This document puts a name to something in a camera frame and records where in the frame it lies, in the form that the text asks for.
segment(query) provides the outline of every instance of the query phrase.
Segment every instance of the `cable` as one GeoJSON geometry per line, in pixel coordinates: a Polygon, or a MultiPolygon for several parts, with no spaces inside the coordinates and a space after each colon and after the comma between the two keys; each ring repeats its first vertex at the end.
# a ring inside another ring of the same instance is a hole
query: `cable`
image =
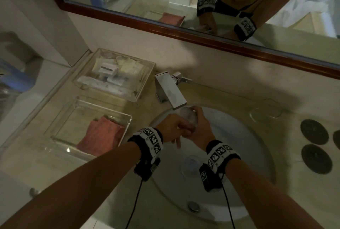
{"type": "Polygon", "coordinates": [[[224,174],[222,175],[222,178],[221,178],[222,189],[223,189],[223,192],[224,192],[225,199],[227,200],[228,209],[229,209],[229,214],[230,214],[230,218],[231,218],[231,220],[232,220],[232,224],[233,224],[233,229],[235,229],[235,224],[234,224],[234,220],[233,220],[232,212],[231,212],[231,210],[230,210],[230,205],[229,205],[229,201],[228,201],[227,193],[225,192],[225,189],[224,189],[224,186],[223,186],[223,182],[222,182],[223,176],[224,176],[224,174]]]}
{"type": "Polygon", "coordinates": [[[129,221],[128,221],[128,223],[127,223],[125,229],[128,229],[128,226],[129,226],[129,224],[130,224],[131,218],[132,218],[133,213],[134,213],[134,211],[135,211],[135,209],[136,209],[136,204],[137,204],[137,200],[138,200],[138,196],[139,196],[140,189],[141,189],[141,187],[142,187],[142,183],[143,183],[143,179],[140,181],[140,185],[139,185],[139,189],[138,189],[138,192],[137,192],[135,204],[134,204],[134,206],[133,206],[133,210],[132,210],[131,216],[130,216],[130,218],[129,218],[129,221]]]}

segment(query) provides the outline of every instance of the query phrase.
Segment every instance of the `faucet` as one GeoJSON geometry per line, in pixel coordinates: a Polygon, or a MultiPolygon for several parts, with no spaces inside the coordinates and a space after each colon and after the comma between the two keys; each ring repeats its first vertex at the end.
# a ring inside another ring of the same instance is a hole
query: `faucet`
{"type": "Polygon", "coordinates": [[[191,79],[182,76],[182,73],[176,72],[170,75],[168,72],[161,72],[155,75],[156,96],[161,103],[169,101],[172,109],[176,110],[187,104],[184,96],[177,87],[180,82],[192,83],[191,79]]]}

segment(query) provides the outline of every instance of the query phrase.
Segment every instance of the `marble countertop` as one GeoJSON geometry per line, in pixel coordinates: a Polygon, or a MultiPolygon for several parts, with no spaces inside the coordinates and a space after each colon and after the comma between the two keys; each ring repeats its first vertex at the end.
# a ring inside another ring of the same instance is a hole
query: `marble countertop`
{"type": "MultiPolygon", "coordinates": [[[[132,115],[132,123],[125,140],[133,132],[148,125],[162,112],[170,109],[169,103],[160,104],[155,96],[155,85],[150,78],[137,102],[129,102],[95,90],[81,90],[73,80],[87,62],[84,57],[68,74],[63,84],[50,99],[5,143],[0,168],[9,175],[37,189],[44,189],[84,163],[66,152],[46,148],[50,135],[49,125],[65,104],[79,95],[88,96],[114,105],[116,111],[132,115]]],[[[188,105],[201,105],[218,109],[239,119],[262,138],[275,164],[276,185],[322,226],[338,228],[340,224],[340,150],[330,139],[322,145],[333,161],[327,175],[312,172],[304,164],[301,149],[309,144],[300,131],[304,119],[318,119],[283,111],[282,116],[270,123],[254,123],[249,117],[252,100],[198,84],[180,84],[179,88],[188,105]]],[[[327,129],[330,138],[340,125],[318,119],[327,129]]],[[[113,228],[124,228],[132,211],[140,178],[131,170],[118,184],[94,214],[95,218],[113,228]]],[[[237,228],[255,228],[249,217],[237,220],[237,228]]],[[[144,183],[130,228],[230,228],[230,223],[213,223],[197,219],[177,208],[158,190],[153,180],[144,183]]]]}

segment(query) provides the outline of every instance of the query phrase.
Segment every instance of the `sink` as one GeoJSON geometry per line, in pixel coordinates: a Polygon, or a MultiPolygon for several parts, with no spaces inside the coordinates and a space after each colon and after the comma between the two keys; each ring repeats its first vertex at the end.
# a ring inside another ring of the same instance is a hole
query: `sink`
{"type": "MultiPolygon", "coordinates": [[[[212,108],[202,108],[216,138],[230,145],[250,167],[274,182],[273,160],[262,140],[236,118],[212,108]]],[[[156,126],[170,113],[173,110],[165,111],[150,126],[156,126]]],[[[199,167],[206,162],[206,153],[190,140],[181,138],[181,142],[180,150],[175,144],[164,144],[160,165],[152,175],[155,184],[173,204],[187,212],[193,212],[188,207],[189,203],[198,205],[199,212],[195,210],[194,216],[219,222],[230,221],[223,190],[208,193],[203,187],[199,167]]],[[[248,216],[240,197],[225,176],[223,186],[233,219],[248,216]]]]}

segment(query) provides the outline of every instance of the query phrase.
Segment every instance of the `dark circle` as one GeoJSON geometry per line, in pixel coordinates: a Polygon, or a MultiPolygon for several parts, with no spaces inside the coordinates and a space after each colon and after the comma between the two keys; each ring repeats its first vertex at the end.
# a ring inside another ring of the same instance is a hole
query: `dark circle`
{"type": "Polygon", "coordinates": [[[325,127],[322,126],[321,123],[306,119],[303,120],[301,125],[301,132],[302,134],[308,139],[311,143],[317,145],[326,144],[329,140],[328,132],[326,131],[325,127]]]}
{"type": "Polygon", "coordinates": [[[308,144],[302,148],[302,159],[306,166],[318,174],[328,174],[333,167],[329,155],[320,147],[308,144]]]}
{"type": "Polygon", "coordinates": [[[336,132],[334,132],[333,141],[335,145],[338,147],[338,149],[340,149],[340,130],[337,130],[336,132]]]}

